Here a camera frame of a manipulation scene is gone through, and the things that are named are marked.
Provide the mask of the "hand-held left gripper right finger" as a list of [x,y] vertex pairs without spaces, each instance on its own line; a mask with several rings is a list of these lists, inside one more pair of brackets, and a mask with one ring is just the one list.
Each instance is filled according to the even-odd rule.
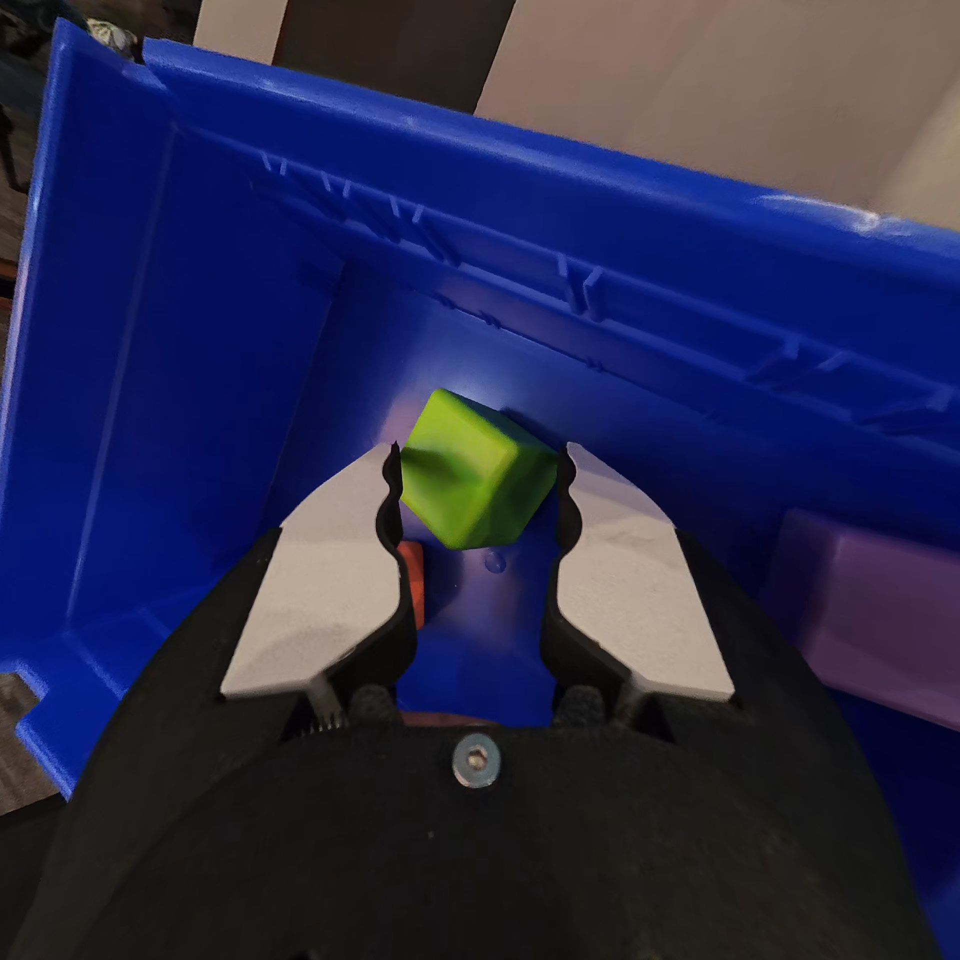
[[558,556],[539,653],[557,687],[609,721],[644,700],[734,701],[736,688],[674,522],[582,444],[557,467]]

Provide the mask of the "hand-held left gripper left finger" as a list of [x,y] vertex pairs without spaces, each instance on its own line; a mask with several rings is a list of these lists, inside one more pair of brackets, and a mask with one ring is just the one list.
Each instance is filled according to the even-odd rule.
[[390,690],[417,626],[403,537],[399,446],[382,442],[323,482],[281,523],[220,692],[304,695],[322,721],[358,690]]

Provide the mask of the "orange cube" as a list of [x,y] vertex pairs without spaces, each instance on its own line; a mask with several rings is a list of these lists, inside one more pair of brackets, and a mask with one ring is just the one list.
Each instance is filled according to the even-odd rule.
[[424,547],[421,543],[403,539],[397,547],[403,559],[409,579],[414,609],[415,629],[423,630],[426,624],[426,566]]

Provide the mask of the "green cube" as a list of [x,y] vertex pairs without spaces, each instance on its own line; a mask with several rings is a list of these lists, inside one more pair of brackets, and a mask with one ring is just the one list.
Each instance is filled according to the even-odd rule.
[[447,549],[510,546],[553,489],[557,464],[506,415],[437,389],[401,450],[401,499]]

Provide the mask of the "blue plastic bin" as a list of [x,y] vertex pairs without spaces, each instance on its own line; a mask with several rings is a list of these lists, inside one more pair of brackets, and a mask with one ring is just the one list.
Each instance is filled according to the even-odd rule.
[[[32,173],[2,958],[958,958],[958,730],[761,600],[791,510],[958,551],[957,232],[65,21]],[[221,694],[282,522],[437,389],[664,510],[731,703],[555,715],[557,478],[462,551],[402,483],[389,690]]]

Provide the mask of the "purple cube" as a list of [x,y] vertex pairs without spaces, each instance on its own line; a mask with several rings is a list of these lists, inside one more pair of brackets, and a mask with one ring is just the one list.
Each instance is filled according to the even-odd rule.
[[760,594],[828,687],[959,730],[959,555],[787,511]]

